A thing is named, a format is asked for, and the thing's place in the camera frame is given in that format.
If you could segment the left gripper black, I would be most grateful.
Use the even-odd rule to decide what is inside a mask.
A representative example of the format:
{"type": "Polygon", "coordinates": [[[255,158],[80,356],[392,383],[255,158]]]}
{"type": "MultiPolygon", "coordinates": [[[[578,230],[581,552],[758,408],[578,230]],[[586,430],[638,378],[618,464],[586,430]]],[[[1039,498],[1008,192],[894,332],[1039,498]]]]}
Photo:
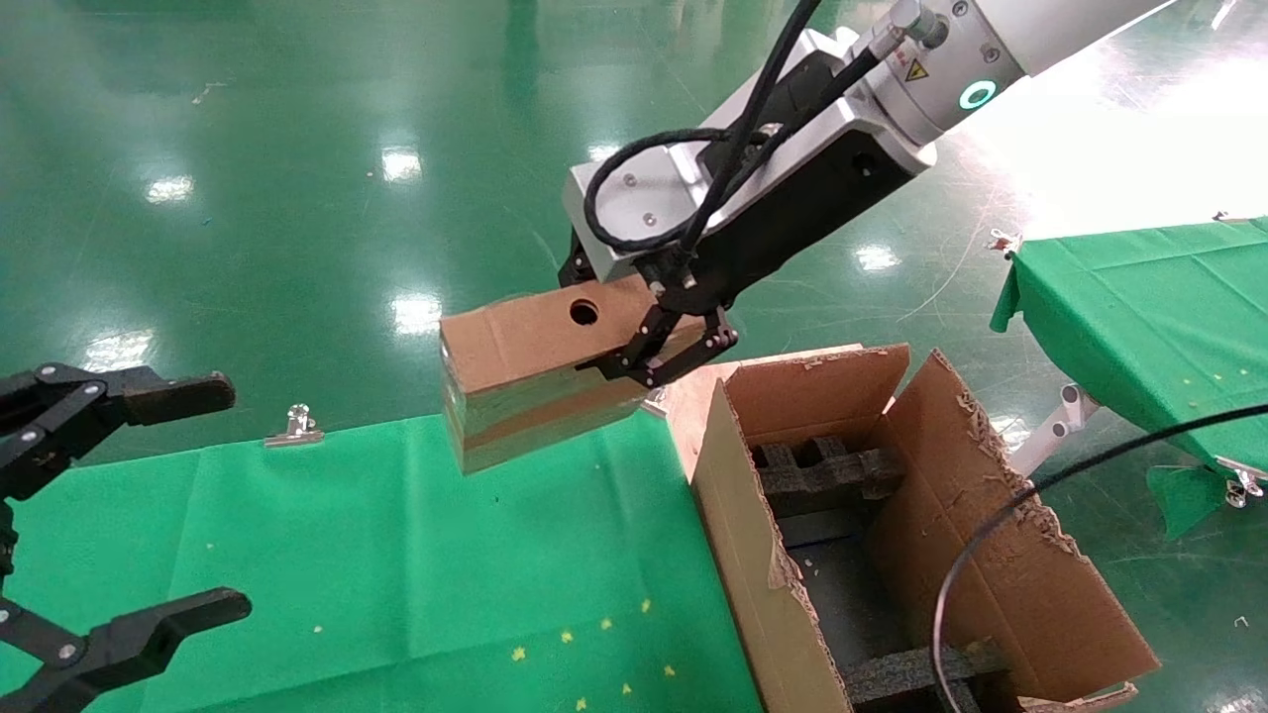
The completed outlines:
{"type": "MultiPolygon", "coordinates": [[[[1,382],[1,496],[27,501],[74,461],[123,426],[152,426],[235,406],[221,370],[183,381],[150,365],[82,370],[44,362],[1,382]]],[[[14,572],[14,511],[0,502],[0,577],[14,572]]],[[[105,693],[158,676],[193,636],[249,618],[254,604],[236,587],[204,592],[113,618],[87,636],[3,599],[1,638],[41,661],[27,683],[1,698],[4,712],[82,712],[105,693]]]]}

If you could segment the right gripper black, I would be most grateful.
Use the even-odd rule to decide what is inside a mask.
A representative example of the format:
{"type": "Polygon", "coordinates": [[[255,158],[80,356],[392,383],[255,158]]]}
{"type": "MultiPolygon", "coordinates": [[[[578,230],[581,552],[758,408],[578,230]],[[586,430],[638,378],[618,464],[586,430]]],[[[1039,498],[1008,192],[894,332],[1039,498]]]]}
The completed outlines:
{"type": "MultiPolygon", "coordinates": [[[[725,310],[744,289],[933,165],[933,145],[902,134],[871,74],[888,65],[847,49],[795,49],[779,80],[749,81],[709,126],[640,140],[639,274],[656,304],[624,348],[593,358],[605,379],[653,389],[729,351],[739,332],[725,310]],[[743,129],[757,91],[753,127],[743,129]],[[702,334],[663,356],[687,315],[702,316],[702,334]]],[[[558,284],[586,280],[596,271],[573,230],[558,284]]]]}

